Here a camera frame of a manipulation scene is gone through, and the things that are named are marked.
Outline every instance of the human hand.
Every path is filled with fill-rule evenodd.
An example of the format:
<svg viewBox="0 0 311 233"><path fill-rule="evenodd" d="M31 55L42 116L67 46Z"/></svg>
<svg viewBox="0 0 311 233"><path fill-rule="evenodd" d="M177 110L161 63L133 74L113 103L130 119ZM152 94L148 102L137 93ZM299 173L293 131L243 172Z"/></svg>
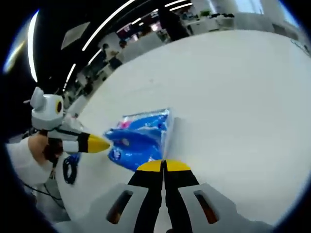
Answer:
<svg viewBox="0 0 311 233"><path fill-rule="evenodd" d="M43 165L47 161L43 151L48 145L49 140L45 133L36 133L28 138L29 150L39 165ZM59 150L59 152L55 154L55 157L58 158L61 154L62 150Z"/></svg>

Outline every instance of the white sleeve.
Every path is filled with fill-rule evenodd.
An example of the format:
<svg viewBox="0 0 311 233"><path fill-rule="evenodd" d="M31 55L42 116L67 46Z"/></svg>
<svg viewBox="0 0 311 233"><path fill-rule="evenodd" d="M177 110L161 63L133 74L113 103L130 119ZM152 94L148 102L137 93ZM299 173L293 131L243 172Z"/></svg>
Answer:
<svg viewBox="0 0 311 233"><path fill-rule="evenodd" d="M18 177L28 185L45 183L51 173L52 163L47 161L40 166L33 158L29 147L28 138L19 143L6 144L13 168Z"/></svg>

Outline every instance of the white tabletop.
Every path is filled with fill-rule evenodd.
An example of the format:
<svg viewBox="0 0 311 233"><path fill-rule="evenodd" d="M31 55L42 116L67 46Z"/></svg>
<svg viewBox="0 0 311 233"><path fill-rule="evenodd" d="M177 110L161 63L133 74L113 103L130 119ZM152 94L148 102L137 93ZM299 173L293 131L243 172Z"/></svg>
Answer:
<svg viewBox="0 0 311 233"><path fill-rule="evenodd" d="M256 31L189 37L118 68L79 119L102 134L123 114L172 107L169 158L188 164L252 220L276 224L311 167L311 59L289 38ZM133 172L85 154L75 185L57 182L69 216Z"/></svg>

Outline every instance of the ceiling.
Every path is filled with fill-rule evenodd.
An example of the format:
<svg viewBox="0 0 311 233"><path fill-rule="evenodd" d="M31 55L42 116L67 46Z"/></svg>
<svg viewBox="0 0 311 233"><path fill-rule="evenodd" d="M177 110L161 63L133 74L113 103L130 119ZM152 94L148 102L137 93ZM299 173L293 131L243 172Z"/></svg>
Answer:
<svg viewBox="0 0 311 233"><path fill-rule="evenodd" d="M87 65L90 58L98 51L98 42L108 33L116 31L138 17L144 16L157 8L158 4L167 4L174 0L135 0L118 15L112 18L92 40L85 51L82 47L95 30L116 9L128 0L85 1L72 4L49 5L39 10L34 35L34 62L38 85L46 92L62 90L68 73L76 64L69 83L75 81L76 74ZM178 3L179 6L190 2ZM81 38L61 50L65 33L85 22L90 22Z"/></svg>

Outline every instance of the plastic packaging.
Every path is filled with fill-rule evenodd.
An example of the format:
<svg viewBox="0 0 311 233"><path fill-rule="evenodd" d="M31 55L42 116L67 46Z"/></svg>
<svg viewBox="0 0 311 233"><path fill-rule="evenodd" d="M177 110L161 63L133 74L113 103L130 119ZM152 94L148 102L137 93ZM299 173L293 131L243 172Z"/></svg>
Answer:
<svg viewBox="0 0 311 233"><path fill-rule="evenodd" d="M173 128L170 109L123 116L116 128L104 135L114 142L111 161L132 171L167 156Z"/></svg>

